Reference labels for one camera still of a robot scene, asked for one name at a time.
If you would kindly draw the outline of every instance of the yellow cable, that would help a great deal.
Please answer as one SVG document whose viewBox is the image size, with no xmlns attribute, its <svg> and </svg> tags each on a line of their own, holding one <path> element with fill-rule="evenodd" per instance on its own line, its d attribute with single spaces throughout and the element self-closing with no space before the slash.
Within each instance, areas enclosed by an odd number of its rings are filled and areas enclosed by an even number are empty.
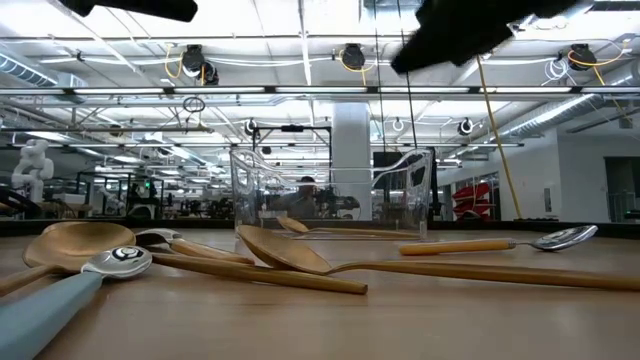
<svg viewBox="0 0 640 360">
<path fill-rule="evenodd" d="M 343 54 L 343 53 L 344 53 L 344 49 L 340 50 L 340 53 L 338 53 L 338 59 L 340 60 L 340 64 L 342 64 L 342 66 L 343 66 L 345 69 L 347 69 L 347 71 L 351 71 L 351 72 L 359 72 L 359 73 L 361 73 L 361 74 L 362 74 L 362 84 L 363 84 L 364 86 L 367 86 L 367 79 L 366 79 L 366 77 L 365 77 L 365 74 L 364 74 L 364 73 L 366 73 L 367 71 L 369 71 L 369 70 L 373 69 L 373 67 L 374 67 L 374 66 L 376 66 L 376 64 L 375 64 L 375 63 L 373 63 L 373 64 L 371 64 L 371 66 L 369 66 L 369 67 L 368 67 L 368 68 L 366 68 L 366 69 L 354 70 L 354 69 L 352 69 L 352 68 L 348 67 L 348 66 L 344 63 L 344 61 L 342 61 L 342 54 Z"/>
<path fill-rule="evenodd" d="M 600 84 L 602 84 L 602 86 L 606 86 L 607 84 L 605 84 L 604 79 L 602 78 L 602 75 L 600 75 L 600 71 L 598 71 L 598 67 L 597 66 L 593 67 L 593 71 L 596 73 L 596 76 L 598 77 L 598 80 L 600 80 Z M 616 107 L 618 108 L 618 110 L 622 113 L 622 116 L 625 119 L 627 119 L 627 121 L 630 124 L 633 124 L 633 120 L 631 120 L 629 118 L 629 116 L 627 116 L 627 113 L 624 110 L 622 110 L 622 106 L 620 106 L 620 104 L 618 104 L 618 101 L 616 101 L 616 99 L 612 99 L 612 100 L 613 100 L 613 103 L 616 104 Z"/>
<path fill-rule="evenodd" d="M 502 158 L 502 166 L 504 167 L 505 175 L 507 175 L 509 190 L 511 190 L 511 197 L 513 198 L 513 206 L 516 208 L 516 215 L 518 215 L 518 218 L 522 219 L 522 213 L 520 212 L 520 204 L 518 203 L 518 196 L 516 195 L 516 190 L 513 187 L 513 181 L 511 180 L 511 172 L 509 171 L 509 164 L 507 163 L 507 157 L 504 155 L 504 150 L 502 149 L 502 141 L 500 140 L 500 134 L 498 134 L 498 128 L 496 127 L 496 120 L 493 117 L 493 111 L 491 111 L 491 103 L 489 102 L 489 92 L 487 91 L 487 83 L 484 80 L 484 69 L 482 68 L 482 62 L 480 61 L 480 56 L 476 55 L 476 61 L 478 62 L 478 70 L 480 70 L 480 81 L 482 82 L 482 89 L 484 90 L 484 101 L 487 103 L 487 112 L 489 113 L 489 119 L 491 120 L 491 129 L 493 130 L 493 136 L 496 137 L 498 150 L 500 150 L 500 157 Z"/>
<path fill-rule="evenodd" d="M 171 71 L 169 71 L 169 53 L 171 53 L 171 45 L 167 45 L 167 56 L 165 57 L 164 62 L 164 71 L 167 72 L 167 75 L 173 79 L 177 79 L 180 77 L 182 73 L 182 55 L 184 55 L 184 51 L 180 53 L 180 64 L 178 64 L 178 75 L 173 75 Z"/>
<path fill-rule="evenodd" d="M 575 51 L 571 50 L 569 51 L 569 53 L 567 54 L 567 57 L 569 58 L 569 60 L 573 61 L 576 64 L 580 64 L 583 66 L 603 66 L 603 65 L 608 65 L 611 64 L 614 61 L 618 61 L 620 60 L 620 58 L 622 57 L 622 55 L 624 55 L 624 49 L 627 47 L 627 43 L 623 43 L 622 44 L 622 50 L 620 51 L 620 54 L 618 54 L 618 56 L 616 56 L 615 58 L 611 59 L 611 60 L 607 60 L 605 62 L 601 62 L 601 63 L 586 63 L 586 62 L 582 62 L 582 61 L 578 61 L 574 58 L 571 57 L 571 54 L 575 53 Z"/>
</svg>

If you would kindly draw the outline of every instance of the white wall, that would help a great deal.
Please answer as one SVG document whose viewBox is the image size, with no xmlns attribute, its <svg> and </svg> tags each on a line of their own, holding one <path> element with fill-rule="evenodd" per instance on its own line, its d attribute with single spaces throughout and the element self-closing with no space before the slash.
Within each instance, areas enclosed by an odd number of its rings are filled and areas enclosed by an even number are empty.
<svg viewBox="0 0 640 360">
<path fill-rule="evenodd" d="M 640 156 L 640 142 L 630 136 L 558 137 L 562 176 L 563 221 L 609 222 L 604 158 Z"/>
<path fill-rule="evenodd" d="M 555 129 L 548 130 L 542 138 L 527 139 L 522 148 L 504 148 L 505 155 L 518 197 L 523 218 L 559 217 L 563 203 L 560 194 L 560 162 Z M 500 153 L 490 154 L 489 161 L 469 161 L 462 169 L 438 173 L 438 186 L 455 183 L 472 176 L 493 172 L 500 174 L 500 210 L 502 220 L 518 218 L 509 190 Z M 544 189 L 551 189 L 552 212 L 545 212 Z"/>
</svg>

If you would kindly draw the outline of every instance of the spoon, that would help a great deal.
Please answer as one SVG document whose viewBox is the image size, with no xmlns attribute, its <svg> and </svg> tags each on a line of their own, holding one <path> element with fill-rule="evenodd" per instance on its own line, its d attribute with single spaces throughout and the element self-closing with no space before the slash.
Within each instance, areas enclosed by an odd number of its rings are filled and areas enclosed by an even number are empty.
<svg viewBox="0 0 640 360">
<path fill-rule="evenodd" d="M 126 279 L 151 265 L 151 253 L 117 247 L 89 259 L 80 274 L 58 281 L 0 309 L 0 354 L 5 359 L 35 357 L 86 304 L 102 279 Z"/>
<path fill-rule="evenodd" d="M 579 226 L 545 235 L 533 242 L 517 243 L 512 239 L 445 241 L 441 243 L 417 243 L 400 246 L 402 255 L 435 255 L 450 252 L 509 250 L 518 245 L 529 245 L 542 251 L 559 251 L 578 245 L 593 237 L 598 231 L 595 225 Z"/>
<path fill-rule="evenodd" d="M 408 239 L 419 239 L 420 236 L 418 234 L 406 233 L 401 231 L 391 231 L 391 230 L 366 230 L 366 229 L 349 229 L 349 228 L 315 228 L 309 229 L 303 223 L 294 220 L 287 216 L 278 216 L 276 217 L 278 223 L 280 225 L 294 233 L 298 234 L 307 234 L 311 232 L 330 232 L 336 234 L 347 234 L 347 235 L 375 235 L 375 236 L 385 236 L 385 237 L 401 237 Z"/>
<path fill-rule="evenodd" d="M 185 240 L 179 232 L 171 229 L 158 228 L 141 231 L 136 234 L 136 243 L 144 247 L 168 243 L 171 250 L 183 255 L 233 261 L 250 265 L 255 263 L 253 259 L 240 254 Z"/>
<path fill-rule="evenodd" d="M 298 270 L 309 274 L 329 275 L 347 270 L 368 269 L 522 284 L 640 290 L 640 278 L 566 270 L 406 261 L 357 262 L 332 267 L 300 240 L 292 240 L 267 229 L 248 225 L 238 226 L 237 232 L 251 252 L 265 263 L 277 269 Z"/>
<path fill-rule="evenodd" d="M 28 266 L 36 269 L 10 275 L 0 280 L 0 291 L 7 294 L 51 273 L 77 273 L 89 256 L 69 255 L 69 239 L 79 242 L 76 245 L 102 242 L 103 237 L 121 236 L 134 239 L 131 230 L 115 224 L 85 223 L 60 227 L 36 238 L 25 250 L 22 258 Z M 182 255 L 153 254 L 153 262 L 177 269 L 190 270 L 203 274 L 229 277 L 239 280 L 270 283 L 284 286 L 302 287 L 316 290 L 337 291 L 352 294 L 365 294 L 367 285 L 355 281 L 327 278 L 294 271 L 278 271 L 270 268 L 238 264 L 230 261 L 196 258 Z M 37 267 L 45 266 L 44 271 Z"/>
<path fill-rule="evenodd" d="M 22 254 L 32 269 L 0 280 L 0 296 L 54 273 L 77 273 L 89 257 L 119 246 L 134 245 L 131 230 L 111 223 L 76 223 L 49 226 Z"/>
</svg>

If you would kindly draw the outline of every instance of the spoon handle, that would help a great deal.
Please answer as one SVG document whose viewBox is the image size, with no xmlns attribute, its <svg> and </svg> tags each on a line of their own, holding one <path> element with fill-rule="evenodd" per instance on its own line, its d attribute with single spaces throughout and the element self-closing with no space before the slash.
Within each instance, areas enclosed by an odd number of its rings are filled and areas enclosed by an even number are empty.
<svg viewBox="0 0 640 360">
<path fill-rule="evenodd" d="M 356 269 L 519 284 L 640 291 L 640 277 L 515 266 L 376 261 L 345 264 L 334 268 L 331 273 Z"/>
<path fill-rule="evenodd" d="M 419 239 L 420 235 L 402 231 L 392 230 L 367 230 L 367 229 L 349 229 L 349 228 L 314 228 L 309 232 L 330 232 L 334 234 L 346 234 L 346 235 L 375 235 L 383 237 L 395 237 L 395 238 L 407 238 L 407 239 Z"/>
<path fill-rule="evenodd" d="M 0 354 L 32 359 L 102 284 L 102 275 L 84 272 L 50 285 L 0 309 Z"/>
<path fill-rule="evenodd" d="M 511 239 L 445 241 L 439 243 L 416 243 L 400 245 L 402 255 L 436 255 L 448 252 L 509 250 L 516 247 Z"/>
<path fill-rule="evenodd" d="M 53 274 L 58 269 L 59 267 L 56 265 L 43 265 L 5 276 L 0 280 L 0 297 L 16 291 L 25 285 L 29 285 L 49 274 Z"/>
<path fill-rule="evenodd" d="M 351 294 L 367 293 L 367 285 L 355 281 L 305 274 L 297 271 L 274 270 L 271 268 L 238 264 L 229 261 L 180 255 L 153 254 L 153 262 L 178 269 L 224 276 L 239 280 Z"/>
<path fill-rule="evenodd" d="M 244 257 L 240 254 L 235 254 L 230 251 L 220 250 L 212 248 L 210 246 L 194 243 L 185 239 L 172 239 L 171 250 L 183 255 L 197 256 L 208 259 L 233 261 L 242 264 L 253 265 L 253 259 Z"/>
</svg>

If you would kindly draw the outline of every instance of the white robot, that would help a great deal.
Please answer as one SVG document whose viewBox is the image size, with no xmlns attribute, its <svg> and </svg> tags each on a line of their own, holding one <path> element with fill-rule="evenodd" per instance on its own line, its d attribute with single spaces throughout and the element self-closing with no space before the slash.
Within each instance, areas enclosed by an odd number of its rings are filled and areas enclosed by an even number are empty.
<svg viewBox="0 0 640 360">
<path fill-rule="evenodd" d="M 49 148 L 47 140 L 27 141 L 27 146 L 20 149 L 20 162 L 11 175 L 13 188 L 29 187 L 29 199 L 34 203 L 42 202 L 43 180 L 53 177 L 53 161 L 44 152 Z M 27 168 L 33 168 L 29 174 L 23 174 Z"/>
<path fill-rule="evenodd" d="M 98 192 L 105 196 L 105 198 L 107 199 L 107 204 L 112 204 L 112 206 L 117 210 L 124 209 L 125 203 L 122 200 L 118 199 L 118 196 L 107 191 L 107 189 L 105 189 L 103 186 L 98 187 Z"/>
</svg>

